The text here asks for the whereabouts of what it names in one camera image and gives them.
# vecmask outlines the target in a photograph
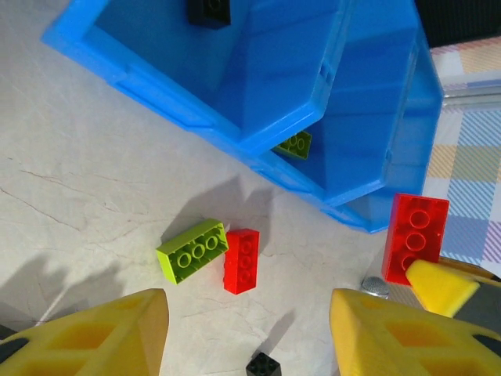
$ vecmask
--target yellow foam pad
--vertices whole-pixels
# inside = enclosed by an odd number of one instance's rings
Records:
[[[447,317],[454,317],[480,287],[464,272],[424,260],[413,262],[405,276],[427,311]]]
[[[165,292],[141,291],[8,337],[29,342],[0,364],[0,374],[157,376],[168,320]]]
[[[488,329],[359,291],[334,290],[330,327],[341,376],[499,376]]]

